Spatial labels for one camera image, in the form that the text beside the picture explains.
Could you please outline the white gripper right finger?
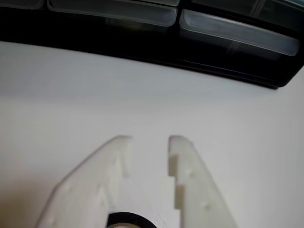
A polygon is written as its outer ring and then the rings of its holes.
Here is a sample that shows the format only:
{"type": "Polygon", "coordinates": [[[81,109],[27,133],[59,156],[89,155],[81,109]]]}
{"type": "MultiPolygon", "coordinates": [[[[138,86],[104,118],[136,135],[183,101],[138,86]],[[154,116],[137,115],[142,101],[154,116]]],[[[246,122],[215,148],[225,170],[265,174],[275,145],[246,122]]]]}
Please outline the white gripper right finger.
{"type": "Polygon", "coordinates": [[[206,164],[184,136],[169,137],[168,175],[175,179],[175,208],[182,228],[238,226],[206,164]]]}

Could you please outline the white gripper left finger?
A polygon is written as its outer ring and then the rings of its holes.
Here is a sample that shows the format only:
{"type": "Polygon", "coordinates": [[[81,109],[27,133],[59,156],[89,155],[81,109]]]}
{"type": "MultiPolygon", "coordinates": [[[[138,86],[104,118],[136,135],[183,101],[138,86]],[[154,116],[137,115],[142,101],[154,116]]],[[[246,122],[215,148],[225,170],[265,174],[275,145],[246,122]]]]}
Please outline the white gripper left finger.
{"type": "Polygon", "coordinates": [[[132,138],[116,136],[78,164],[53,189],[37,228],[105,228],[130,173],[132,138]]]}

